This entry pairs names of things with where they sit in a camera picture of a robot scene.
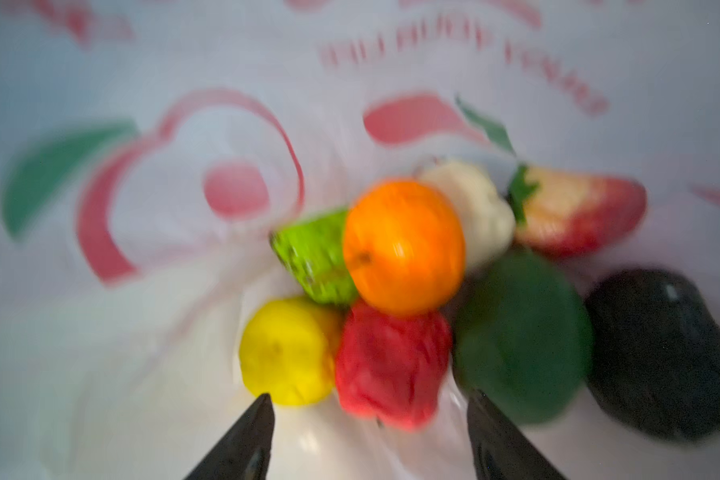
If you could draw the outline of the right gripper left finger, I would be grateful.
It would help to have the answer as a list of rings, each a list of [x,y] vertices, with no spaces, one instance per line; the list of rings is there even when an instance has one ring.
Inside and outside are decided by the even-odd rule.
[[[259,395],[186,480],[265,480],[271,458],[275,412],[271,396]]]

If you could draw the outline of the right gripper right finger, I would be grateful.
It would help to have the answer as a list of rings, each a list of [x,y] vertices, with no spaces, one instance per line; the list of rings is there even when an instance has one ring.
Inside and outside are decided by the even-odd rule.
[[[466,419],[478,479],[566,479],[483,392],[470,393]]]

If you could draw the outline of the pink plastic bag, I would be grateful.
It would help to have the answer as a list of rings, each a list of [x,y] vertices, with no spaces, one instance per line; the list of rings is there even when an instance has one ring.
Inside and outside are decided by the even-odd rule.
[[[298,291],[271,229],[442,156],[640,181],[586,291],[720,325],[720,1],[0,1],[0,479],[180,479]]]

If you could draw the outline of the yellow lemon in bag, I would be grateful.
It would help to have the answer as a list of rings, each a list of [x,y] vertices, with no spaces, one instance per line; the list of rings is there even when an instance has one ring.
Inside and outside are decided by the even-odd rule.
[[[344,313],[307,297],[265,303],[243,331],[238,358],[245,388],[273,403],[304,407],[334,390]]]

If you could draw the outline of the dark green fruit in bag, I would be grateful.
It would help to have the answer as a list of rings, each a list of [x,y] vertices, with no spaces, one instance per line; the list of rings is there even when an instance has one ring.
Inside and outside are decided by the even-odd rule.
[[[515,247],[473,283],[455,314],[452,371],[517,425],[561,415],[592,368],[593,330],[580,295],[557,267]]]

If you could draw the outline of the red fruit in bag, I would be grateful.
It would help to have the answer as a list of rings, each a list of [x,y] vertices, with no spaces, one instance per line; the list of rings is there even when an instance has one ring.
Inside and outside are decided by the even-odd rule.
[[[453,336],[437,312],[400,318],[359,300],[350,309],[335,360],[343,410],[413,431],[437,413]]]

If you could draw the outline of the dark avocado in bag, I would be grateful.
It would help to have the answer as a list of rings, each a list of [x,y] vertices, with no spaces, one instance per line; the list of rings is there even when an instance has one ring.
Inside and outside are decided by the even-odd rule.
[[[650,437],[696,443],[720,432],[720,326],[697,286],[664,269],[626,269],[585,300],[588,388],[600,408]]]

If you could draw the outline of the light green fruit in bag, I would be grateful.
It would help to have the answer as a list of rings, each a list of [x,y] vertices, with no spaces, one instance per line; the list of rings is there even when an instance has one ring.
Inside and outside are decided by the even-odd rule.
[[[346,307],[358,297],[343,256],[347,208],[290,224],[269,236],[272,251],[313,301]]]

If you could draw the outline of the orange fruit in bag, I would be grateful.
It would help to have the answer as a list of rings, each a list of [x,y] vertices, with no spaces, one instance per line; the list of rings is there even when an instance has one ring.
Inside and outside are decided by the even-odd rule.
[[[384,181],[352,205],[343,255],[360,297],[400,317],[439,309],[465,276],[465,238],[452,203],[411,179]]]

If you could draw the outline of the white garlic in bag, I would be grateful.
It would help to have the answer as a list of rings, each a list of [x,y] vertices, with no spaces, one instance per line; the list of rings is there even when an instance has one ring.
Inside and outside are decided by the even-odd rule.
[[[480,167],[456,158],[439,160],[416,174],[451,202],[463,231],[466,271],[503,255],[514,240],[516,219],[509,203]]]

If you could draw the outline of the red white peach in bag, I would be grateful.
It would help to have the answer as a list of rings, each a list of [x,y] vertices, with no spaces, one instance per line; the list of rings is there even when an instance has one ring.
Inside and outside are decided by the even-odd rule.
[[[647,192],[638,181],[518,167],[508,188],[515,241],[551,257],[593,253],[625,239],[642,221]]]

